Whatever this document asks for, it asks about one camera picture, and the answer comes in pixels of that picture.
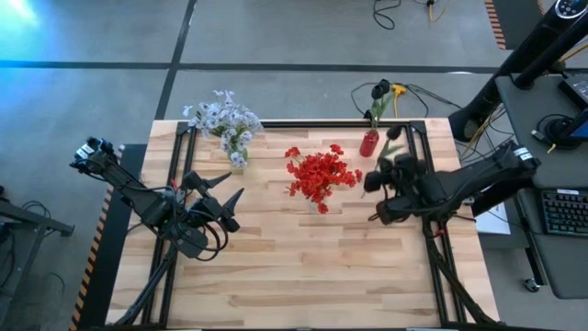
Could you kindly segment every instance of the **keyboard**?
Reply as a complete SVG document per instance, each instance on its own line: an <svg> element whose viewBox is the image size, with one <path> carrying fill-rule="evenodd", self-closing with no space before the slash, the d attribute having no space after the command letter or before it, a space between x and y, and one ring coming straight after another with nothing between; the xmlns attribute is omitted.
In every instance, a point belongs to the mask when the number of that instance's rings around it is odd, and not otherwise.
<svg viewBox="0 0 588 331"><path fill-rule="evenodd" d="M588 192L542 190L540 198L548 234L588 237Z"/></svg>

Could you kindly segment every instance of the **red vase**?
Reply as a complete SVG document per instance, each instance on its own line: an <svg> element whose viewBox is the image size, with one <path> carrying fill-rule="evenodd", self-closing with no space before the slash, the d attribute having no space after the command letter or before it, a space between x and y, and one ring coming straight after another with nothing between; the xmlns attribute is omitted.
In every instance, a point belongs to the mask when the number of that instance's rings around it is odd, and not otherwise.
<svg viewBox="0 0 588 331"><path fill-rule="evenodd" d="M364 135L364 140L361 142L361 147L359 147L359 153L361 156L370 157L374 154L374 150L376 150L376 145L378 145L379 141L379 133L377 130L370 130L366 132Z"/></svg>

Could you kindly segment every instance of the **wooden tabletop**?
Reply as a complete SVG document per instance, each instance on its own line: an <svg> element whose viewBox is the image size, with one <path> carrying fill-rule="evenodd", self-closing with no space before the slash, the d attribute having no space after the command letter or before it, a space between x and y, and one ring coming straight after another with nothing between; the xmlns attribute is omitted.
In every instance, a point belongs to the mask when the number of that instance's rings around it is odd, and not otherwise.
<svg viewBox="0 0 588 331"><path fill-rule="evenodd" d="M425 121L435 170L459 168L447 119ZM176 124L174 120L153 123L141 175L148 187L165 184ZM348 169L358 168L364 174L373 170L375 156L358 154L365 131L267 129L256 135L249 148L250 165L211 192L224 202L235 190L245 188L235 217L242 228L230 234L228 247L210 262L179 256L168 326L439 326L419 218L392 226L368 222L383 195L375 192L362 199L362 185L336 188L326 201L330 210L325 215L303 197L286 193L293 177L286 171L284 152L292 146L313 154L338 143ZM230 164L219 140L200 135L196 139L192 169L202 177L226 173ZM407 152L406 137L394 143L403 146L398 153ZM184 156L183 151L178 174ZM459 213L471 216L469 208ZM130 226L136 222L133 216ZM475 223L454 219L448 227L460 280L486 314L498 318ZM109 322L124 314L145 285L153 243L153 234L144 227L127 236ZM454 316L451 294L444 285L447 307ZM155 318L158 312L156 305Z"/></svg>

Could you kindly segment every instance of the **white flower bouquet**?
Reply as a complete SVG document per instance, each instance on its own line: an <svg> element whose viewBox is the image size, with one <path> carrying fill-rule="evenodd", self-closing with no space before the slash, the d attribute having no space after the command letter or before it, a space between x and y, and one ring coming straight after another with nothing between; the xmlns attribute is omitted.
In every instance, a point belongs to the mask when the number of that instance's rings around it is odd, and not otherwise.
<svg viewBox="0 0 588 331"><path fill-rule="evenodd" d="M205 137L220 137L220 148L227 153L232 165L246 167L247 146L264 127L251 110L232 101L232 91L214 91L214 94L217 99L224 96L224 102L201 102L188 125L201 130ZM184 116L188 116L191 109L192 106L184 106Z"/></svg>

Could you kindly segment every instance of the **concrete floor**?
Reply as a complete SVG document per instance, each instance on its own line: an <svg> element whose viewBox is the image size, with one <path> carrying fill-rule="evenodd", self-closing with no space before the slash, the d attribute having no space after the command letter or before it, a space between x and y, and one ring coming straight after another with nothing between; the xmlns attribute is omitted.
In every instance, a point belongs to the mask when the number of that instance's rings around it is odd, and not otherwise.
<svg viewBox="0 0 588 331"><path fill-rule="evenodd" d="M77 67L170 63L187 5L188 0L0 0L0 60ZM455 0L434 25L423 6L405 0L390 11L393 31L374 23L371 6L368 0L198 1L182 63L410 65L414 72L182 70L160 115L182 119L184 105L210 100L211 90L226 88L265 119L356 118L350 91L380 78L417 84L465 105L489 75L440 74L439 68L495 67L509 54L496 46L483 0ZM586 55L574 65L588 66ZM0 69L0 184L16 204L40 200L54 218L76 225L72 237L44 241L8 325L41 324L51 331L69 325L105 191L68 166L74 151L88 135L114 144L147 141L167 70L106 67ZM362 107L369 103L368 91L356 93ZM454 111L425 100L431 117ZM402 117L424 115L412 96L402 97L399 108ZM497 127L511 130L506 117ZM504 139L490 135L494 143ZM588 324L582 314L588 300L558 300L549 288L538 294L522 289L520 280L530 275L522 252L484 254L506 323L565 330ZM64 278L63 296L48 272ZM42 304L27 304L31 298Z"/></svg>

